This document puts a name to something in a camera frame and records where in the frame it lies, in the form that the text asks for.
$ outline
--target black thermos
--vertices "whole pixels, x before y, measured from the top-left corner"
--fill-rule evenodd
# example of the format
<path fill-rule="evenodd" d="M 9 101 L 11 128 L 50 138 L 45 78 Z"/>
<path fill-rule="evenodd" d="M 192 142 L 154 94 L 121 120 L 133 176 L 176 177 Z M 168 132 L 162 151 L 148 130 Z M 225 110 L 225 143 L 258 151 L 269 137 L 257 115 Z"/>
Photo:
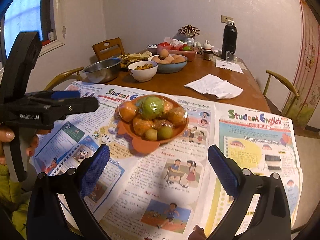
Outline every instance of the black thermos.
<path fill-rule="evenodd" d="M 221 58 L 226 59 L 226 51 L 236 53 L 237 28 L 234 21 L 228 21 L 223 31 L 223 44 Z"/>

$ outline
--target wall socket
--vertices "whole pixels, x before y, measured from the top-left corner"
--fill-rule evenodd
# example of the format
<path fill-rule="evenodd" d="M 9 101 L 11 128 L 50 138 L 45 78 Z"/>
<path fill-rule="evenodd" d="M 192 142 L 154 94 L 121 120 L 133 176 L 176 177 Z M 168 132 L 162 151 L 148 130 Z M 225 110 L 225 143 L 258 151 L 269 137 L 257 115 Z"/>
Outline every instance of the wall socket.
<path fill-rule="evenodd" d="M 233 21 L 232 17 L 221 15 L 221 22 L 228 23 L 228 21 Z"/>

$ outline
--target clear glass cup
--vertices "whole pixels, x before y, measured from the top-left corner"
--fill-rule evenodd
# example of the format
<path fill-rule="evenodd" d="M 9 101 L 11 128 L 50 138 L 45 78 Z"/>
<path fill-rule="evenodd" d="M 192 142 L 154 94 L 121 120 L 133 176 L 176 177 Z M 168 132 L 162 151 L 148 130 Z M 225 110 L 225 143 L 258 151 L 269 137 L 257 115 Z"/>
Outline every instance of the clear glass cup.
<path fill-rule="evenodd" d="M 226 62 L 231 64 L 235 60 L 235 54 L 231 51 L 226 51 Z"/>

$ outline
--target window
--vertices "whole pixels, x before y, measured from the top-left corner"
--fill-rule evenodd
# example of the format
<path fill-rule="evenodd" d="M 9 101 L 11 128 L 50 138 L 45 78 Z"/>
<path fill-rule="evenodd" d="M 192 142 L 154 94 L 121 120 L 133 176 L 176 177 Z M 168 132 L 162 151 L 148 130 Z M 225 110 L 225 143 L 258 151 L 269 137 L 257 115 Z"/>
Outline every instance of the window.
<path fill-rule="evenodd" d="M 5 64 L 19 32 L 38 31 L 41 41 L 48 40 L 50 0 L 13 0 L 1 20 L 0 29 L 0 52 Z"/>

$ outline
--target metal basin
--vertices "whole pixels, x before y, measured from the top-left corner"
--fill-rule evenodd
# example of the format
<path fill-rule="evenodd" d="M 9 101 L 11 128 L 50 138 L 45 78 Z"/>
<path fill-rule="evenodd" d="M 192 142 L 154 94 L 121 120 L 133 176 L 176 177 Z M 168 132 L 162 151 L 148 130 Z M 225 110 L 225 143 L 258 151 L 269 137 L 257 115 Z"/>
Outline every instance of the metal basin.
<path fill-rule="evenodd" d="M 120 62 L 119 58 L 104 59 L 85 67 L 82 73 L 93 83 L 105 83 L 119 75 Z"/>

